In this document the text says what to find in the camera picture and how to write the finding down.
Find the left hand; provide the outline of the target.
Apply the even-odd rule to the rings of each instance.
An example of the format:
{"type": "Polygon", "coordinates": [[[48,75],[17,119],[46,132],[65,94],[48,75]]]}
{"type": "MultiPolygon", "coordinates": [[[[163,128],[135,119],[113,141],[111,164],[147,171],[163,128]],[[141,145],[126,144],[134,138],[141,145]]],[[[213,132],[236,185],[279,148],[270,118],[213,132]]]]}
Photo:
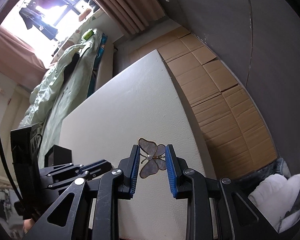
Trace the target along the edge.
{"type": "Polygon", "coordinates": [[[23,230],[25,233],[28,233],[29,230],[34,226],[35,221],[33,219],[23,220],[23,230]]]}

